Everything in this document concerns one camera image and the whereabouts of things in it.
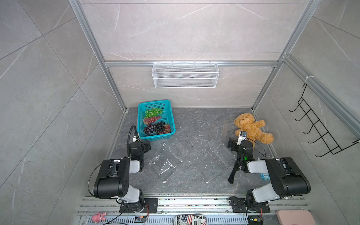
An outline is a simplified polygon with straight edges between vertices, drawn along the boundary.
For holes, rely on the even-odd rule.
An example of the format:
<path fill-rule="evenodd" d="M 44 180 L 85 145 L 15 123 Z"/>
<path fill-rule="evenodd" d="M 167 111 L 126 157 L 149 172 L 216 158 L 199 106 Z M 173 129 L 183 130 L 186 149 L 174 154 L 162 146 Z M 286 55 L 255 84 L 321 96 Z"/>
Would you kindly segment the dark purple grape bunch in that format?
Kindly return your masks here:
<path fill-rule="evenodd" d="M 158 123 L 154 123 L 154 124 L 150 124 L 147 127 L 144 128 L 144 133 L 146 135 L 160 135 L 160 134 L 164 134 L 165 132 L 165 126 L 166 123 L 165 122 L 158 122 Z"/>

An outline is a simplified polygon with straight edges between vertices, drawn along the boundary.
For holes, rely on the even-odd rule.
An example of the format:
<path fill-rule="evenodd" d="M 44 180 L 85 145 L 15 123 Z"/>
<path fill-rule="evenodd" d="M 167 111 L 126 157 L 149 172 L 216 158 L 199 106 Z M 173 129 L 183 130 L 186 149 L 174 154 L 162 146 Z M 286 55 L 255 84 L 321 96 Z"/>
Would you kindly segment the red grape bunch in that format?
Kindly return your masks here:
<path fill-rule="evenodd" d="M 144 118 L 143 122 L 146 126 L 149 126 L 155 122 L 157 122 L 158 120 L 161 119 L 161 116 L 154 116 L 154 117 L 149 117 L 149 118 Z"/>

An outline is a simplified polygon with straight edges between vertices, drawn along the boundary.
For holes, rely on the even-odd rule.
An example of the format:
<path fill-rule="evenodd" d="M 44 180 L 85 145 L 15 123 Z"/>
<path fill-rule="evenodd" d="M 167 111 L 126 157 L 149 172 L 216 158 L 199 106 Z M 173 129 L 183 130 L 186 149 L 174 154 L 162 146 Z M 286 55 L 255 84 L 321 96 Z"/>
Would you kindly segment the teal plastic basket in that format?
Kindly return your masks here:
<path fill-rule="evenodd" d="M 143 140 L 171 138 L 176 132 L 171 102 L 157 100 L 138 106 L 137 132 Z"/>

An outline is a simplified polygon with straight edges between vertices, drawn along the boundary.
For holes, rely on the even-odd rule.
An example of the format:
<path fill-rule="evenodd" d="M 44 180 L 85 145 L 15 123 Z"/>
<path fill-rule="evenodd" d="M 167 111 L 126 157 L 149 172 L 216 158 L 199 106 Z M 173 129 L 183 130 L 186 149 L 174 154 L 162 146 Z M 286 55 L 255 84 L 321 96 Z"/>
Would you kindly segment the clear plastic clamshell container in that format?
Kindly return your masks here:
<path fill-rule="evenodd" d="M 186 154 L 186 149 L 178 141 L 164 142 L 161 149 L 156 151 L 155 156 L 149 161 L 148 166 L 160 182 L 165 184 L 181 166 Z"/>

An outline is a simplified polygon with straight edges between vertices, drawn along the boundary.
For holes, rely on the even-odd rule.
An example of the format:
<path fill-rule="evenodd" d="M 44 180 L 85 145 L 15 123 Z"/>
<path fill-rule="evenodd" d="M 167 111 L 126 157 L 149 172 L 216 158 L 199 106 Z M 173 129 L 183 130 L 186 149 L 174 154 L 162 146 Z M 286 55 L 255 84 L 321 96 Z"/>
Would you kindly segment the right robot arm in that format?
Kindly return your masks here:
<path fill-rule="evenodd" d="M 253 143 L 247 138 L 246 132 L 241 132 L 237 140 L 229 138 L 227 147 L 237 153 L 228 178 L 230 184 L 234 184 L 235 174 L 240 171 L 264 174 L 270 178 L 270 183 L 249 190 L 245 197 L 230 197 L 229 203 L 234 213 L 270 212 L 268 202 L 308 194 L 311 191 L 308 179 L 292 158 L 255 160 Z"/>

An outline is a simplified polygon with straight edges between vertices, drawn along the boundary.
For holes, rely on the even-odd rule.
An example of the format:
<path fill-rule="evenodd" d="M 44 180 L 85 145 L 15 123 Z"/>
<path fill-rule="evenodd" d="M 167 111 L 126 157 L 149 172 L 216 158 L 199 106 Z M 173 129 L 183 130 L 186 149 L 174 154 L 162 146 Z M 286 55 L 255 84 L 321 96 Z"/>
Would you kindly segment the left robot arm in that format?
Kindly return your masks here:
<path fill-rule="evenodd" d="M 143 191 L 130 185 L 132 173 L 139 173 L 144 168 L 144 154 L 151 150 L 149 141 L 143 141 L 137 132 L 136 125 L 130 127 L 127 135 L 127 156 L 121 159 L 107 159 L 98 165 L 90 176 L 98 170 L 93 188 L 88 179 L 88 192 L 98 199 L 115 199 L 124 209 L 135 213 L 149 211 Z"/>

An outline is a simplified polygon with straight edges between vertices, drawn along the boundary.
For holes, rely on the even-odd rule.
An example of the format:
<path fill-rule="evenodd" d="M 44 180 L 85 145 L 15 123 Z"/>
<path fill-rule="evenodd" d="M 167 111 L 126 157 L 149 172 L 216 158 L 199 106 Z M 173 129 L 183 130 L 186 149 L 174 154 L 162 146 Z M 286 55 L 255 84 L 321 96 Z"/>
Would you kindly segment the brown teddy bear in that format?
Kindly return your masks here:
<path fill-rule="evenodd" d="M 235 126 L 239 129 L 235 131 L 235 135 L 239 136 L 241 131 L 247 132 L 247 138 L 255 146 L 255 141 L 260 141 L 264 144 L 270 144 L 274 141 L 274 137 L 270 133 L 264 133 L 260 128 L 265 126 L 265 121 L 255 121 L 255 117 L 251 113 L 244 113 L 239 115 L 234 120 Z"/>

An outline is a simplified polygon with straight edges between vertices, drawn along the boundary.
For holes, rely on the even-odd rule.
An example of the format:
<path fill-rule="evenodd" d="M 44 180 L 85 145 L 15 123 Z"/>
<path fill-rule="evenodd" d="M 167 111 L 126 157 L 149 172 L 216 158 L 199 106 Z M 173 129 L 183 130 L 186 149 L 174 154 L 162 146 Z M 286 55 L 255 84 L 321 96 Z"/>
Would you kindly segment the black knife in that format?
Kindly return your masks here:
<path fill-rule="evenodd" d="M 232 172 L 230 173 L 230 176 L 229 176 L 229 178 L 228 178 L 228 182 L 229 182 L 230 184 L 233 184 L 233 183 L 234 183 L 235 174 L 240 171 L 240 167 L 241 167 L 241 164 L 240 164 L 239 161 L 237 160 L 237 161 L 234 163 Z"/>

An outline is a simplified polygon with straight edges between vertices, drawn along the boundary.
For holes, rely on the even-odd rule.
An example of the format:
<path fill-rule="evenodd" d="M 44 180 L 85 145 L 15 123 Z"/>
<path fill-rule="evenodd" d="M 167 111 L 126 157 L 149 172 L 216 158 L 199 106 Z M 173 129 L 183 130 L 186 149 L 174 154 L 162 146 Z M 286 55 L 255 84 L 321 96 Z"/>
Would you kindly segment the blue owl toy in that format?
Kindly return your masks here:
<path fill-rule="evenodd" d="M 267 173 L 262 173 L 261 178 L 262 178 L 263 181 L 269 181 L 270 180 L 270 176 Z"/>

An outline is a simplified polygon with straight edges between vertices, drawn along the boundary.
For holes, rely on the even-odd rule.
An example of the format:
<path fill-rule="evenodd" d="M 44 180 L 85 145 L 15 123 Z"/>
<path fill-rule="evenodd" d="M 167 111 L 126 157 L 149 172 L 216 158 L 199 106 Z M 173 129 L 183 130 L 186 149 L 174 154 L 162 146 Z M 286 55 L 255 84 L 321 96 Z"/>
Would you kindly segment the green grape bunch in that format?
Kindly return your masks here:
<path fill-rule="evenodd" d="M 163 113 L 161 108 L 153 108 L 145 111 L 145 118 L 158 117 Z"/>

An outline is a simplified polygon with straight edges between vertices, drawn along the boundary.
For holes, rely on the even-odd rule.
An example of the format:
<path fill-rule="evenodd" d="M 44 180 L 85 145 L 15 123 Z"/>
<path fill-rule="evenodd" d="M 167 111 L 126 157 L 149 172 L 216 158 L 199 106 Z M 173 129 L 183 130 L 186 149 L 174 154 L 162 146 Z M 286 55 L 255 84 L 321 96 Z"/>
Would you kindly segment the pink pad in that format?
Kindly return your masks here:
<path fill-rule="evenodd" d="M 281 225 L 316 225 L 309 211 L 305 210 L 280 210 L 276 212 Z"/>

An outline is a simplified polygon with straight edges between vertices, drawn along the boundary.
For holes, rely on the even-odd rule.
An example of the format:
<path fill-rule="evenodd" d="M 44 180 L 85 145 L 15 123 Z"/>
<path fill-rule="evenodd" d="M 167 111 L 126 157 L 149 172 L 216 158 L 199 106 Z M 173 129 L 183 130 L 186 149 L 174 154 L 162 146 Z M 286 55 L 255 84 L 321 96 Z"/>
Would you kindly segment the pink pig toy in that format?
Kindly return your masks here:
<path fill-rule="evenodd" d="M 105 221 L 106 221 L 106 215 L 107 215 L 107 213 L 106 212 L 104 212 L 104 213 L 97 213 L 96 215 L 94 215 L 94 216 L 92 216 L 92 218 L 91 218 L 91 222 L 92 223 L 95 223 L 95 224 L 97 224 L 97 223 L 104 223 Z"/>

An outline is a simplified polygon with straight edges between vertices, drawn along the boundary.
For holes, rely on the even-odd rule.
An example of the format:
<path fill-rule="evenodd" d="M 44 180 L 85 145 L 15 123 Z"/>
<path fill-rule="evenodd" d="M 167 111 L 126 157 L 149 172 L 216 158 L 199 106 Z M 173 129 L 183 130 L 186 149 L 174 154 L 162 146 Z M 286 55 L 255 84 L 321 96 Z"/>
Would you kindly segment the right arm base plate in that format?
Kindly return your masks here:
<path fill-rule="evenodd" d="M 228 200 L 234 213 L 269 213 L 271 211 L 267 202 L 258 203 L 245 197 L 236 196 L 231 196 Z"/>

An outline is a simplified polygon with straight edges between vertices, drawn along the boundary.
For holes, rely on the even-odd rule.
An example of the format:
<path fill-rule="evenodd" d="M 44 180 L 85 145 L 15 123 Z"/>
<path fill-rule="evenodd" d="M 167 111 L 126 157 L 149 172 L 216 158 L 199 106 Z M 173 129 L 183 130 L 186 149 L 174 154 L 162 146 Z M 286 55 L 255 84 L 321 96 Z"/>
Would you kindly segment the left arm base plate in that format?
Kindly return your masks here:
<path fill-rule="evenodd" d="M 145 198 L 136 203 L 122 202 L 119 213 L 156 213 L 157 209 L 158 198 Z"/>

